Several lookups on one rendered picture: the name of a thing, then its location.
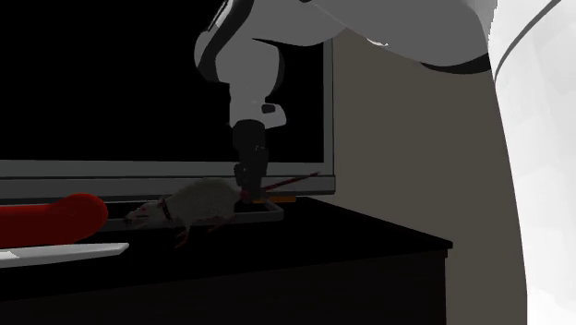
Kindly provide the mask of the white toy rat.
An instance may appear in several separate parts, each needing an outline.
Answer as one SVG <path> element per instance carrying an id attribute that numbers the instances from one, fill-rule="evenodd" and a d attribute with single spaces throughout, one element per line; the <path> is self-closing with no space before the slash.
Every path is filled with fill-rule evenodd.
<path id="1" fill-rule="evenodd" d="M 149 201 L 129 212 L 126 223 L 142 227 L 150 222 L 163 221 L 171 223 L 180 220 L 185 229 L 177 236 L 180 238 L 175 248 L 187 243 L 190 228 L 200 222 L 215 221 L 213 231 L 231 221 L 235 216 L 235 205 L 238 202 L 253 203 L 267 197 L 269 190 L 302 181 L 310 175 L 297 176 L 271 184 L 267 187 L 255 185 L 250 190 L 232 187 L 221 178 L 202 178 L 191 185 L 179 189 L 167 197 Z"/>

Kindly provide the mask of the black cabinet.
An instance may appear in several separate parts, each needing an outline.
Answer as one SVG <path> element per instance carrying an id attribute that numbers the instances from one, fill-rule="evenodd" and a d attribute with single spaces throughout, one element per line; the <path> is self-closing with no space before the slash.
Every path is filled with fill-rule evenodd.
<path id="1" fill-rule="evenodd" d="M 0 269 L 0 325 L 447 325 L 451 242 L 317 199 L 277 222 L 98 233 L 120 255 Z"/>

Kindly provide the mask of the grey framed television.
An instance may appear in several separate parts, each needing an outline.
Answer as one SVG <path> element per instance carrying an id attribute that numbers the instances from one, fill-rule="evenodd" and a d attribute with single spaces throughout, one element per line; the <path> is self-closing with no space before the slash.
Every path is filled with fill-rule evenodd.
<path id="1" fill-rule="evenodd" d="M 330 195 L 332 42 L 303 0 L 0 0 L 0 204 L 238 187 L 233 127 L 266 129 L 275 196 Z"/>

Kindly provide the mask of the red rounded cylinder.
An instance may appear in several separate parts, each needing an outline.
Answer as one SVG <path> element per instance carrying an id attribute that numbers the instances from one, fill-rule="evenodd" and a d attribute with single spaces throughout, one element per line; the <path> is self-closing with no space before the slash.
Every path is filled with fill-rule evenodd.
<path id="1" fill-rule="evenodd" d="M 87 193 L 49 204 L 0 206 L 0 248 L 75 244 L 97 233 L 108 215 L 106 204 Z"/>

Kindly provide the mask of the white flat slab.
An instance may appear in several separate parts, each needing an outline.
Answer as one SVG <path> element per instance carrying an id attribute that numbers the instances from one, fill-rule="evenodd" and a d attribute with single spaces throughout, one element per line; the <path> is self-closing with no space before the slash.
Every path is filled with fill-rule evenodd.
<path id="1" fill-rule="evenodd" d="M 104 243 L 0 249 L 0 269 L 105 258 L 128 248 L 128 243 Z"/>

